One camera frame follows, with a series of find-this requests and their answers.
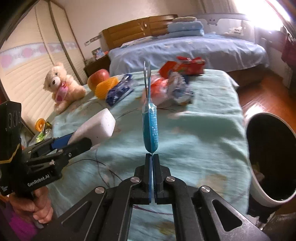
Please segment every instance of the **bright window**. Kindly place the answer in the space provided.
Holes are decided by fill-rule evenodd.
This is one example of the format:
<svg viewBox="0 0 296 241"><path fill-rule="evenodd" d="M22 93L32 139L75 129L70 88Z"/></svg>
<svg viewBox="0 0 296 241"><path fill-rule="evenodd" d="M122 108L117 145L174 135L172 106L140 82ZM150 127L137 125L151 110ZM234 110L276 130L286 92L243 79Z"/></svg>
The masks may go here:
<svg viewBox="0 0 296 241"><path fill-rule="evenodd" d="M285 20L290 21L289 15L276 0L269 1L276 7ZM246 14L258 27L267 30L280 30L283 26L277 13L265 0L234 0L234 2L237 6L237 10L240 13Z"/></svg>

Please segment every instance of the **teddy bear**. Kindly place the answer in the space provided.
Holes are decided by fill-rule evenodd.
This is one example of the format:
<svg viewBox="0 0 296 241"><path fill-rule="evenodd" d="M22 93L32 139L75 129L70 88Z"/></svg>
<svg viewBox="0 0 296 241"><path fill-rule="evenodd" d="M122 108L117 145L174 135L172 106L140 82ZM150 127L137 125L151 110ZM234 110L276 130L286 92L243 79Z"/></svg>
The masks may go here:
<svg viewBox="0 0 296 241"><path fill-rule="evenodd" d="M52 98L56 102L54 110L57 114L64 112L75 100L82 99L86 93L84 87L79 85L73 76L67 74L60 62L48 71L43 89L52 92Z"/></svg>

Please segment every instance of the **trash can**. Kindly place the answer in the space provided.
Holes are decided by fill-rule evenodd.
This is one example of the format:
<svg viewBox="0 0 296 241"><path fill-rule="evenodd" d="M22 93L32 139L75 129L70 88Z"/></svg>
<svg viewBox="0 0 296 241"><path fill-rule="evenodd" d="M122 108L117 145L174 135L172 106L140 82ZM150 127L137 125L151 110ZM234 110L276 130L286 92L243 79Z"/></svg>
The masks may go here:
<svg viewBox="0 0 296 241"><path fill-rule="evenodd" d="M251 196L261 205L276 207L296 195L296 135L280 117L263 112L247 124Z"/></svg>

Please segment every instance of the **red apple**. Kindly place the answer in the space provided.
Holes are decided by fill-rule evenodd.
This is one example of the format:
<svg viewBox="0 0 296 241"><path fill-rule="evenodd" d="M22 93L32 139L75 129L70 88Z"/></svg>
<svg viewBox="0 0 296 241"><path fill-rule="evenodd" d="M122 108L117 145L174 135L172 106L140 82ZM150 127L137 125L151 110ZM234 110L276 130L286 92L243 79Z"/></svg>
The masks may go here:
<svg viewBox="0 0 296 241"><path fill-rule="evenodd" d="M92 92L95 92L96 86L105 81L106 79L109 79L109 72L105 69L100 69L97 72L93 73L87 80L87 84L89 88L92 90Z"/></svg>

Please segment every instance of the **white foam block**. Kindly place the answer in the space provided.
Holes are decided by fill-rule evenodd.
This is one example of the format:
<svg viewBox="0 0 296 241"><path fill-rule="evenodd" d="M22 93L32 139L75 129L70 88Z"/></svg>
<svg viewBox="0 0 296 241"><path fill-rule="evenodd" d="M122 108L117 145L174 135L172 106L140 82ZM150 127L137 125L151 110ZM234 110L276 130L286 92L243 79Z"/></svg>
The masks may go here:
<svg viewBox="0 0 296 241"><path fill-rule="evenodd" d="M73 133L68 144L87 137L91 140L92 146L95 146L112 136L115 122L110 111L107 108L103 109L82 124L77 131Z"/></svg>

